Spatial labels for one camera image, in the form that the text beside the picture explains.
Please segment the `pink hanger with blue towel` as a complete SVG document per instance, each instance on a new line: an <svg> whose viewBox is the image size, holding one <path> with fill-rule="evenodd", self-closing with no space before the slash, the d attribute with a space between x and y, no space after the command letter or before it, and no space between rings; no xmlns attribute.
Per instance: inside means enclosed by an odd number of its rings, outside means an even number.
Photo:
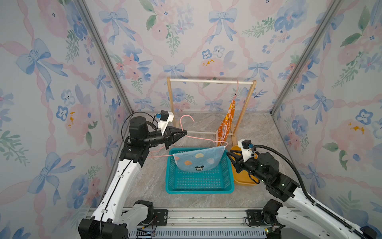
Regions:
<svg viewBox="0 0 382 239"><path fill-rule="evenodd" d="M192 120L193 120L193 122L195 122L195 120L194 120L194 118L192 117L192 116L190 116L190 115L183 115L183 116L181 116L181 118L180 118L180 126L181 126L181 129L184 129L183 128L183 124L182 124L182 119L184 118L184 117L190 117ZM213 143L222 143L222 145L224 145L225 147L227 147L228 146L228 142L226 142L226 141L221 141L221 140L212 140L212 139L208 139L208 138L202 138L202 137L194 137L194 136L189 136L189 135L186 135L186 137L188 137L188 138L193 138L193 139L199 139L199 140L207 140L207 141L210 141L210 142L213 142ZM148 156L148 158L160 158L160 157L169 157L169 156L173 156L172 154L168 154L168 155L156 155L156 156Z"/></svg>

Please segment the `light blue towel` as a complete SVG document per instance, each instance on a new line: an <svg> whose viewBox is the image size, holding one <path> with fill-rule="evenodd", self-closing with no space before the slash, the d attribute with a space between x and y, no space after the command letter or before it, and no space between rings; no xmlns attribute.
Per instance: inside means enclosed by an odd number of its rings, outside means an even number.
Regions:
<svg viewBox="0 0 382 239"><path fill-rule="evenodd" d="M225 153L225 146L174 153L176 166L185 172L202 172L216 168Z"/></svg>

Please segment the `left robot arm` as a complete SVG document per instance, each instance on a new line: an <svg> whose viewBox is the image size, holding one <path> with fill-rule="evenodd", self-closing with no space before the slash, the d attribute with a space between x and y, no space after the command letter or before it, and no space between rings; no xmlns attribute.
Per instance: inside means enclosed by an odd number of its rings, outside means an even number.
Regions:
<svg viewBox="0 0 382 239"><path fill-rule="evenodd" d="M139 200L124 211L124 203L134 181L148 158L150 148L172 144L187 135L186 130L170 126L174 114L162 111L149 122L145 117L128 118L128 137L123 142L119 163L109 188L89 219L82 219L78 231L82 239L128 239L139 225L154 220L153 203Z"/></svg>

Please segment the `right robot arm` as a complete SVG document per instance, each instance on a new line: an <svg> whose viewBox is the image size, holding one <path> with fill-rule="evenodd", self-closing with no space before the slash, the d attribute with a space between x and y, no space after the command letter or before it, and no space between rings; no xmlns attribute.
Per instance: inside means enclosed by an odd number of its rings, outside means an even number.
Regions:
<svg viewBox="0 0 382 239"><path fill-rule="evenodd" d="M369 226L346 220L314 199L306 190L294 164L265 145L227 153L235 170L264 183L275 197L263 208L269 224L292 228L311 239L375 239L378 233Z"/></svg>

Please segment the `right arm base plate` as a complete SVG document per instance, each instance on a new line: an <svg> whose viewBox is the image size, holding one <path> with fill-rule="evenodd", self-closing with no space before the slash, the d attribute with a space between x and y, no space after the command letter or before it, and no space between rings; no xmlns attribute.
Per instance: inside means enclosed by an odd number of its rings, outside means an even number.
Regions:
<svg viewBox="0 0 382 239"><path fill-rule="evenodd" d="M246 210L245 223L250 227L280 226L276 219L276 213L269 210L248 209Z"/></svg>

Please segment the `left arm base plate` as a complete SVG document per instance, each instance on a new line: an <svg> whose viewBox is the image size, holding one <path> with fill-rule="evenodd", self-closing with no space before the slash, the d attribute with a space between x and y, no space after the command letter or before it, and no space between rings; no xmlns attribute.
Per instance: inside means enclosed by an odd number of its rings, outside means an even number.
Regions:
<svg viewBox="0 0 382 239"><path fill-rule="evenodd" d="M154 209L149 212L148 219L139 223L139 226L166 226L168 221L168 210L167 209Z"/></svg>

